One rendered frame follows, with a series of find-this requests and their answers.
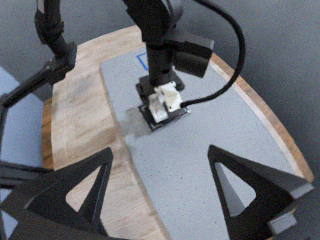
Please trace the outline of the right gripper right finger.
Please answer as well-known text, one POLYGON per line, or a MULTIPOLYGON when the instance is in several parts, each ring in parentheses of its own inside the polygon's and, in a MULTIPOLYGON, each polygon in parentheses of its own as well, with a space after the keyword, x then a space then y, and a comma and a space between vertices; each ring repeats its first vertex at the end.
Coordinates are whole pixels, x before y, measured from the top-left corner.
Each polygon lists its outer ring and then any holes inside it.
POLYGON ((209 145, 207 158, 229 240, 243 240, 290 214, 315 189, 306 178, 240 157, 213 144, 209 145), (246 208, 220 163, 254 189, 256 197, 246 208))

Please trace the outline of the white well plate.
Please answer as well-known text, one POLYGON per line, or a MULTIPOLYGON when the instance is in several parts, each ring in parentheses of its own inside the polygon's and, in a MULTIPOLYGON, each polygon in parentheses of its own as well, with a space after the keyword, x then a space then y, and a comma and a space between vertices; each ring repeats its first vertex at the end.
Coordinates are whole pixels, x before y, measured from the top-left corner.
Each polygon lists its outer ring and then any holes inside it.
POLYGON ((156 122, 159 122, 161 120, 164 120, 168 118, 165 108, 163 106, 163 102, 165 101, 164 99, 165 95, 162 95, 161 92, 153 94, 150 96, 150 110, 156 120, 156 122), (163 109, 164 108, 164 109, 163 109))

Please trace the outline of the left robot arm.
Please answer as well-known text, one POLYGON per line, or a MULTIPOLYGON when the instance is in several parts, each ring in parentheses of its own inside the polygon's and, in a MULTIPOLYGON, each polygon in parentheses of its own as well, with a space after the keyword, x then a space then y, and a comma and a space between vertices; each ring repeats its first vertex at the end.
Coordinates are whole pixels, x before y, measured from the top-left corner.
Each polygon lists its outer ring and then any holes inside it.
MULTIPOLYGON (((141 31, 142 43, 146 44, 147 63, 151 69, 163 72, 173 65, 176 71, 201 79, 204 77, 214 42, 176 29, 175 24, 183 13, 180 0, 122 2, 128 8, 126 13, 141 31)), ((61 35, 64 33, 63 24, 60 0, 36 0, 35 30, 41 45, 48 44, 54 55, 53 73, 71 64, 74 43, 66 44, 64 41, 61 35)))

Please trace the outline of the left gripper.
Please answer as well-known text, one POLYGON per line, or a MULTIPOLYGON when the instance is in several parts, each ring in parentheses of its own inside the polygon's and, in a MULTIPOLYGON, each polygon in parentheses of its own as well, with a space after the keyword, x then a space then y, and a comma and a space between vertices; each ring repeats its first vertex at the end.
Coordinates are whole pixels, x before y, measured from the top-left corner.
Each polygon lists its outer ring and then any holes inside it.
POLYGON ((161 92, 162 95, 165 95, 164 98, 170 112, 182 108, 182 99, 179 92, 184 90, 185 84, 172 67, 162 72, 153 70, 148 66, 148 73, 149 75, 139 78, 140 84, 135 85, 143 105, 150 107, 149 96, 161 92))

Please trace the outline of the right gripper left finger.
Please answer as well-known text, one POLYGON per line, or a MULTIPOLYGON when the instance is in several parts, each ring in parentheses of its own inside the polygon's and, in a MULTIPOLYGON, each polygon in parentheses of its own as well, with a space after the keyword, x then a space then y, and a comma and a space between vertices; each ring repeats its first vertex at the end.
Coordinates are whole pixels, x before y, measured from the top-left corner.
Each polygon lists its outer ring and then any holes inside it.
POLYGON ((111 148, 106 147, 83 160, 16 185, 7 197, 46 219, 97 234, 113 158, 111 148), (66 195, 99 167, 94 184, 77 212, 66 202, 66 195))

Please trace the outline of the grey flat work mat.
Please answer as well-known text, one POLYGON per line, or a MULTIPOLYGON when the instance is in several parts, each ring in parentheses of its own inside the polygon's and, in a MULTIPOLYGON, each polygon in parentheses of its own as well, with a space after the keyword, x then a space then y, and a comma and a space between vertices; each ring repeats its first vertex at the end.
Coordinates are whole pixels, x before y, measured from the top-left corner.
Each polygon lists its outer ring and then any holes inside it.
MULTIPOLYGON (((172 240, 229 240, 208 163, 209 144, 296 174, 232 87, 211 101, 187 106, 190 114, 152 134, 137 108, 143 103, 134 86, 149 75, 136 57, 144 53, 146 47, 99 64, 135 168, 172 240)), ((174 71, 186 85, 179 92, 183 102, 213 94, 227 83, 210 65, 203 79, 174 71)))

